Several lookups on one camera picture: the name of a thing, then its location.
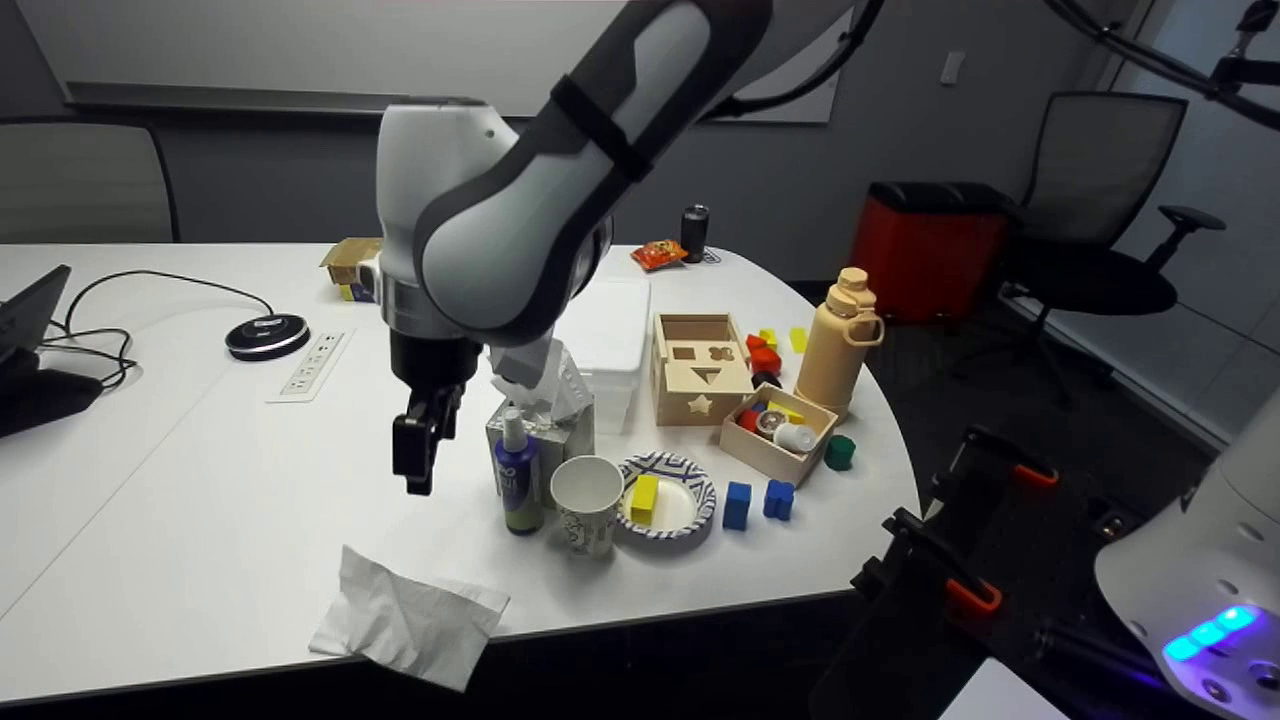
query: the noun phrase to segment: orange trash can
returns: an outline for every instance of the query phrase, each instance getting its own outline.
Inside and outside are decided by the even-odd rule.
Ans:
[[[853,265],[869,268],[884,319],[964,319],[1011,217],[988,183],[873,183]]]

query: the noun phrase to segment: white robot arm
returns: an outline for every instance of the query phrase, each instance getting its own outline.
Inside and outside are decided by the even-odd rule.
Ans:
[[[380,129],[385,319],[411,387],[395,471],[432,493],[436,440],[481,343],[540,342],[590,283],[604,214],[719,95],[857,0],[632,0],[518,135],[485,104],[394,109]]]

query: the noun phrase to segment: office chair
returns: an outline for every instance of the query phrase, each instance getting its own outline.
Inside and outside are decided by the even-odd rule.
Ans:
[[[951,376],[967,376],[982,356],[996,353],[1036,356],[1061,406],[1071,406],[1046,343],[1048,312],[1149,317],[1177,306],[1165,265],[1183,236],[1230,224],[1183,204],[1159,204],[1174,234],[1154,255],[1126,255],[1116,240],[1156,187],[1182,124],[1183,102],[1174,95],[1057,91],[1048,102],[1033,183],[996,272],[1006,296],[1040,306],[1036,319],[1011,343],[961,356]]]
[[[176,240],[153,131],[82,122],[0,124],[0,240]]]

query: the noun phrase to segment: black laptop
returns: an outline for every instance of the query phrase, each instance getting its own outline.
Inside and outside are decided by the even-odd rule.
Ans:
[[[41,368],[41,342],[73,268],[62,265],[0,306],[0,438],[84,413],[104,384]]]

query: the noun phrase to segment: black office chair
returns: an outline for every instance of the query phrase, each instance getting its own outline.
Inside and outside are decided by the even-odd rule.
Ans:
[[[1021,224],[1001,259],[1001,289],[1036,300],[1036,319],[1018,343],[982,348],[951,366],[967,376],[991,353],[1040,356],[1040,368],[1067,406],[1067,384],[1046,343],[1048,312],[1149,317],[1177,306],[1165,265],[1182,240],[1225,219],[1159,204],[1168,240],[1135,259],[1116,240],[1156,187],[1183,124],[1183,102],[1135,91],[1057,91],[1046,109],[1036,172],[1021,204]]]

